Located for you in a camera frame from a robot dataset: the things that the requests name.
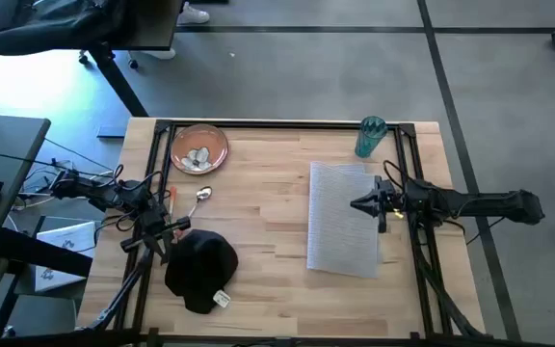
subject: wooden table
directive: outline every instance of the wooden table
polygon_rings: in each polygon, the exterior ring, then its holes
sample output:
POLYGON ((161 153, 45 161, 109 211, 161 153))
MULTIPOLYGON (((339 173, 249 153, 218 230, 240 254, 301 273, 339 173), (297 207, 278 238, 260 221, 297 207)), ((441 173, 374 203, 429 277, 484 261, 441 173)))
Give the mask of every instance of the wooden table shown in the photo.
MULTIPOLYGON (((130 120, 121 151, 120 163, 125 168, 120 178, 144 177, 155 122, 156 119, 130 120)), ((438 124, 417 122, 415 129, 425 178, 438 186, 451 187, 438 124)), ((144 331, 157 327, 160 334, 381 338, 423 333, 405 221, 387 215, 387 233, 380 237, 383 263, 377 279, 305 268, 309 162, 360 163, 354 155, 357 133, 223 130, 230 146, 223 166, 204 176, 172 169, 168 186, 177 187, 175 216, 190 210, 198 188, 213 187, 214 195, 197 209, 192 224, 219 232, 239 254, 239 268, 225 289, 232 301, 227 308, 216 307, 208 315, 187 311, 182 298, 175 297, 164 285, 166 267, 155 258, 144 331)), ((367 172, 383 175, 384 159, 397 163, 392 136, 381 141, 370 159, 362 160, 367 172)), ((160 144, 156 168, 162 165, 165 142, 160 144)), ((410 158, 410 149, 406 150, 410 158)), ((119 241, 127 237, 130 233, 114 228, 107 227, 102 232, 77 325, 91 323, 119 289, 126 260, 119 241)), ((448 293, 472 325, 483 331, 462 232, 444 225, 436 229, 436 241, 448 293)), ((430 297, 439 331, 436 300, 434 294, 430 297)), ((126 327, 131 325, 135 300, 133 292, 126 327)))

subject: baseball cap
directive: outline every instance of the baseball cap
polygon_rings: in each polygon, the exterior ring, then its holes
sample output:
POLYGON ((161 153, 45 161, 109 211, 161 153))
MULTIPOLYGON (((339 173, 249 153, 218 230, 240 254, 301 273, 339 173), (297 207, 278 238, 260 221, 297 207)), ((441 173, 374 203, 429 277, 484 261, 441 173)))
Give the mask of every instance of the baseball cap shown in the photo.
POLYGON ((194 229, 172 245, 164 283, 185 307, 207 314, 216 305, 213 296, 224 290, 239 265, 237 253, 218 233, 194 229))

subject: metal spoon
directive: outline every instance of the metal spoon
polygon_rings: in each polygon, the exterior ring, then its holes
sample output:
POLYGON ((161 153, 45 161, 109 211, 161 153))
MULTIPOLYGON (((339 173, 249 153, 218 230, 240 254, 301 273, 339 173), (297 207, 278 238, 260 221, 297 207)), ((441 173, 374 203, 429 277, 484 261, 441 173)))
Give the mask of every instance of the metal spoon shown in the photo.
POLYGON ((190 213, 188 213, 188 217, 192 217, 192 215, 194 214, 194 211, 197 210, 198 203, 209 199, 212 193, 213 193, 213 189, 211 189, 211 187, 209 186, 200 188, 200 190, 197 191, 197 203, 194 205, 194 207, 192 207, 192 209, 190 210, 190 213))

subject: round plate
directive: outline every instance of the round plate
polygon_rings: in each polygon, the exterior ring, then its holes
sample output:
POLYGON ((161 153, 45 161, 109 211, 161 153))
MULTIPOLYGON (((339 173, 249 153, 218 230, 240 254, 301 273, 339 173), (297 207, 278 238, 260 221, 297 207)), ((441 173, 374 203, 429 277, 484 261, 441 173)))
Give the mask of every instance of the round plate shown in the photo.
POLYGON ((213 125, 188 126, 172 142, 171 160, 186 174, 207 174, 224 162, 228 154, 228 140, 213 125))

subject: white tag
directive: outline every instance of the white tag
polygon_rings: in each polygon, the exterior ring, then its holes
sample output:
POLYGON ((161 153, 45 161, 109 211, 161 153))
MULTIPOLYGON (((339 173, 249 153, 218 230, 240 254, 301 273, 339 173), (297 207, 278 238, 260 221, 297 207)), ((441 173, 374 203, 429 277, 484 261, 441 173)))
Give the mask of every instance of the white tag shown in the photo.
POLYGON ((230 297, 222 290, 218 290, 213 296, 213 301, 218 303, 218 305, 220 305, 222 308, 226 308, 228 306, 228 303, 230 303, 230 297))

